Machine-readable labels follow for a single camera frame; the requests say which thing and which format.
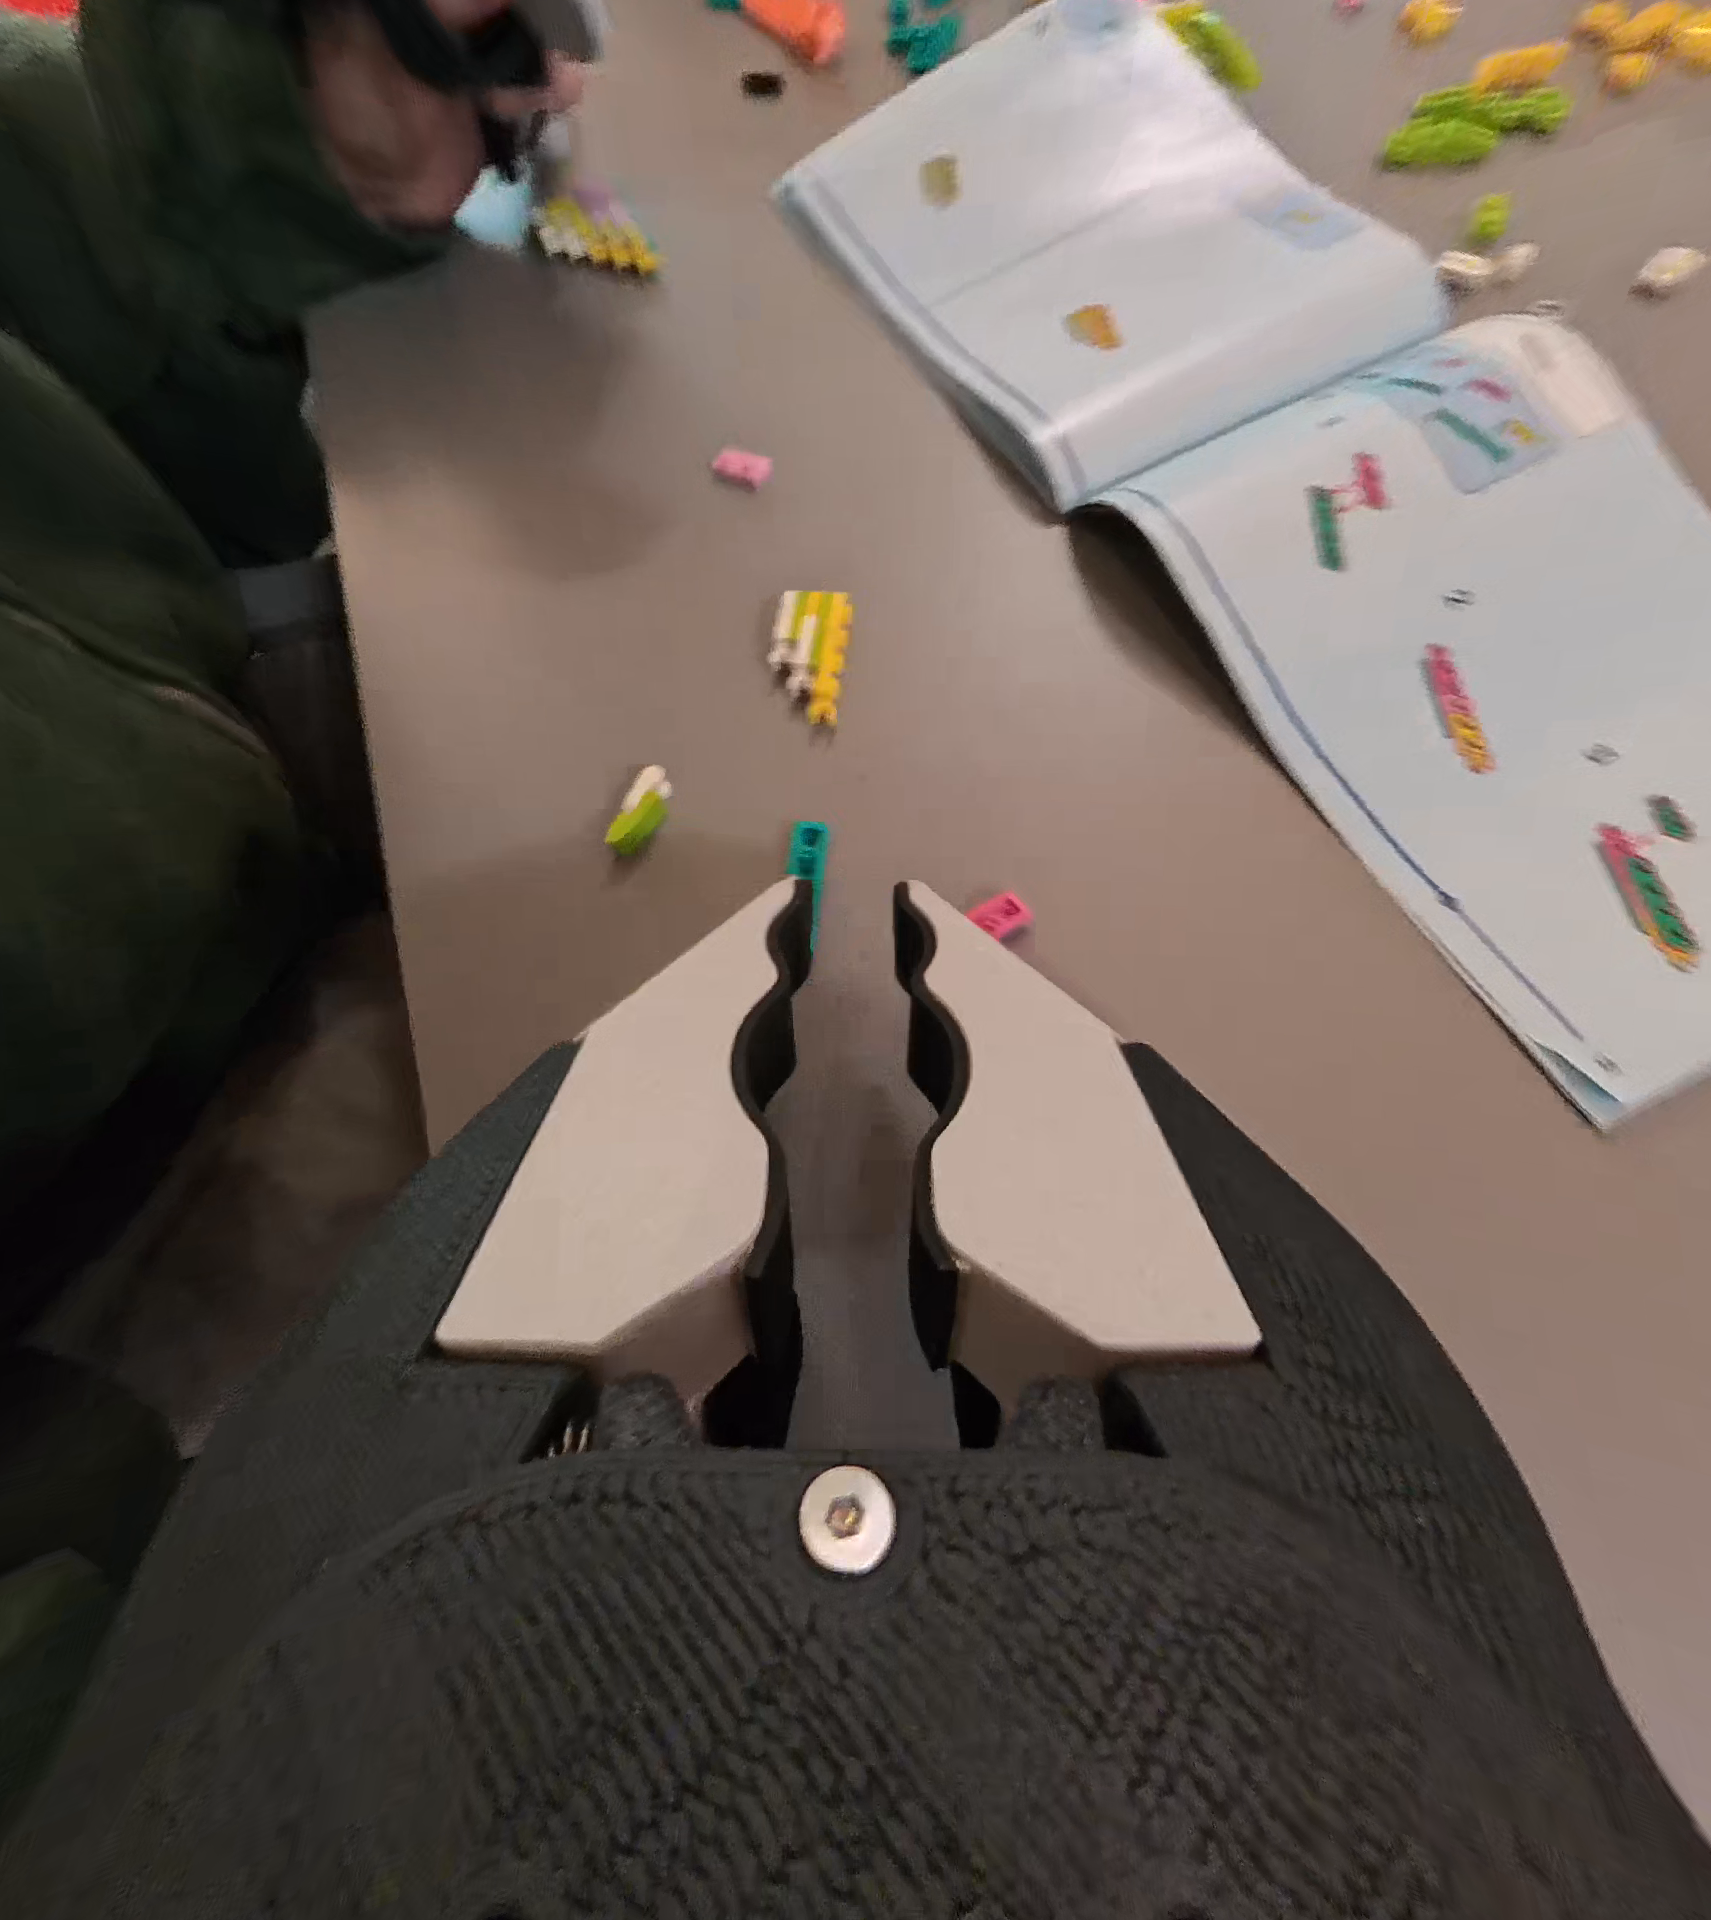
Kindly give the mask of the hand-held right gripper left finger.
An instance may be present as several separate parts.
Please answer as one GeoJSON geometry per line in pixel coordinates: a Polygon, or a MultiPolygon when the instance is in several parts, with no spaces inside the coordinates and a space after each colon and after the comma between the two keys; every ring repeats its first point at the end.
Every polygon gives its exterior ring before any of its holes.
{"type": "Polygon", "coordinates": [[[793,1074],[814,888],[783,879],[587,1022],[435,1325],[435,1355],[726,1378],[787,1406],[793,1235],[769,1104],[793,1074]]]}

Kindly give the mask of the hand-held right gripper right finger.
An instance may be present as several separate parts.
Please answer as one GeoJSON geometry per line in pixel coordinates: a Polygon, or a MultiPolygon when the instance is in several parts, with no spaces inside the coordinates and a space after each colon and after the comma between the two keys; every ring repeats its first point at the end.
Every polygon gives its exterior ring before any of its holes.
{"type": "Polygon", "coordinates": [[[922,881],[890,899],[914,1156],[910,1310],[971,1414],[1040,1382],[1237,1364],[1261,1331],[1129,1048],[922,881]]]}

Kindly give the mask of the light blue lego piece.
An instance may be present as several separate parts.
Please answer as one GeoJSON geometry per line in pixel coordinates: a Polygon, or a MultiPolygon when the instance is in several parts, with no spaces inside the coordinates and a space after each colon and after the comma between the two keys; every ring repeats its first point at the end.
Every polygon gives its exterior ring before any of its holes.
{"type": "Polygon", "coordinates": [[[492,253],[528,253],[532,226],[532,182],[528,167],[500,174],[482,167],[454,217],[454,231],[492,253]]]}

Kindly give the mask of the yellow and pink lego assembly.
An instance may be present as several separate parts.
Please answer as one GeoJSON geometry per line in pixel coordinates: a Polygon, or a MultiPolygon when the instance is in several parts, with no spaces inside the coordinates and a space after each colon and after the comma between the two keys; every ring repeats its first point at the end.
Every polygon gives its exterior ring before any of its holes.
{"type": "Polygon", "coordinates": [[[654,282],[660,253],[626,203],[601,185],[572,185],[529,203],[528,243],[544,263],[622,282],[654,282]]]}

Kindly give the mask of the person's left forearm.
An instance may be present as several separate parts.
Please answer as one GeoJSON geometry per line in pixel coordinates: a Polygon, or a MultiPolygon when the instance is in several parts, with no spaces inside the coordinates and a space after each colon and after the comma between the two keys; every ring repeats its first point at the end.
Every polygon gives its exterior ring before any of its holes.
{"type": "Polygon", "coordinates": [[[303,4],[0,8],[0,333],[147,468],[226,568],[329,533],[303,417],[311,308],[425,267],[322,157],[303,4]]]}

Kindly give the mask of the orange lego piece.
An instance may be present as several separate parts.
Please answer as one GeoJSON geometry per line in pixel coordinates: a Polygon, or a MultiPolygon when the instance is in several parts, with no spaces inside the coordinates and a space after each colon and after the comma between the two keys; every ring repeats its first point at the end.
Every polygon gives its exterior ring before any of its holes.
{"type": "Polygon", "coordinates": [[[840,4],[736,4],[746,22],[772,40],[783,53],[806,68],[824,68],[840,58],[846,33],[840,4]]]}

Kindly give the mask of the green and white lego assembly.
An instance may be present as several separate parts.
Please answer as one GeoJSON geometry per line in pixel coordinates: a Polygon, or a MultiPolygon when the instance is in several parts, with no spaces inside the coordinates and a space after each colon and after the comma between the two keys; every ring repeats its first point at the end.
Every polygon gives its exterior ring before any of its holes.
{"type": "Polygon", "coordinates": [[[657,763],[643,765],[626,785],[622,803],[607,821],[601,845],[611,850],[611,857],[622,863],[639,857],[660,832],[664,821],[668,817],[668,806],[672,778],[667,767],[660,767],[657,763]]]}

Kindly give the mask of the yellow and white lego assembly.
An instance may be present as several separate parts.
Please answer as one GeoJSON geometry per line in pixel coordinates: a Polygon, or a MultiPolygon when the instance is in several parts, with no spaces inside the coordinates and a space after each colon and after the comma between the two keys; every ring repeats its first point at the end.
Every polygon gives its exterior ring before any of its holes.
{"type": "Polygon", "coordinates": [[[837,728],[854,604],[846,593],[785,590],[772,615],[767,667],[810,728],[837,728]]]}

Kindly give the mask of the lime green lego plate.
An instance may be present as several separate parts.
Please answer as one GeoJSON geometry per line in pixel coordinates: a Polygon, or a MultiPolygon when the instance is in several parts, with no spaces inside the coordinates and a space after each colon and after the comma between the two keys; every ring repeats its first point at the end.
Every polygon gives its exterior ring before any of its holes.
{"type": "Polygon", "coordinates": [[[1261,86],[1261,61],[1254,61],[1250,43],[1218,8],[1207,4],[1164,4],[1154,14],[1222,89],[1250,96],[1261,86]]]}

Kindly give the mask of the lego instruction booklet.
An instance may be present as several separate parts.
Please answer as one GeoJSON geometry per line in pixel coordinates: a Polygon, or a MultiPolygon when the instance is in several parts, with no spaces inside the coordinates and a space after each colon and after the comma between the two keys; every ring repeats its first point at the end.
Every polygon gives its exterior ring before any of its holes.
{"type": "Polygon", "coordinates": [[[1047,4],[772,186],[1597,1129],[1711,1075],[1711,508],[1605,358],[1447,322],[1144,8],[1047,4]]]}

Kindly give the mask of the lime green lego pieces cluster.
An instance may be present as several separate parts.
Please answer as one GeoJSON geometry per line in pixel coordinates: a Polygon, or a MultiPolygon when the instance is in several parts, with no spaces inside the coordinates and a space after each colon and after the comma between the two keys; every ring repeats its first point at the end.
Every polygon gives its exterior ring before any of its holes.
{"type": "Polygon", "coordinates": [[[1504,139],[1550,139],[1572,111],[1560,86],[1439,89],[1412,103],[1378,154],[1382,174],[1461,169],[1489,158],[1504,139]]]}

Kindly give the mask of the pile of yellow lego pieces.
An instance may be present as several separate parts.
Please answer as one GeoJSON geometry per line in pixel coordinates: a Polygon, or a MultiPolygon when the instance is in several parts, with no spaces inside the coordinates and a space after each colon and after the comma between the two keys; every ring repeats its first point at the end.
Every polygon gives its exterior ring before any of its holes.
{"type": "Polygon", "coordinates": [[[1517,100],[1562,85],[1569,61],[1585,61],[1612,100],[1669,69],[1711,78],[1711,4],[1575,4],[1544,40],[1483,53],[1451,93],[1468,103],[1517,100]]]}

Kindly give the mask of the person's left hand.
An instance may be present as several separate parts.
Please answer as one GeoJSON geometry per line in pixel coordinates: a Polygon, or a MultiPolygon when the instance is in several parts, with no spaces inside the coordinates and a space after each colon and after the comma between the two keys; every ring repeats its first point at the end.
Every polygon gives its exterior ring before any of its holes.
{"type": "Polygon", "coordinates": [[[544,86],[472,100],[408,72],[367,4],[306,4],[300,22],[322,157],[357,211],[397,231],[442,231],[454,219],[487,164],[482,122],[569,115],[590,75],[550,53],[544,86]]]}

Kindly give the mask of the person's green jacket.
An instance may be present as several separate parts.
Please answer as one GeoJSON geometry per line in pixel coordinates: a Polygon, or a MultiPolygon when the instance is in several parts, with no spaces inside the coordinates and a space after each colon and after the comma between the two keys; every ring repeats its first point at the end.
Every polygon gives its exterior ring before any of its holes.
{"type": "Polygon", "coordinates": [[[43,1599],[107,1582],[167,1449],[29,1331],[368,896],[372,815],[296,722],[311,659],[272,703],[240,586],[333,536],[300,332],[21,292],[82,351],[0,307],[0,1596],[43,1599]]]}

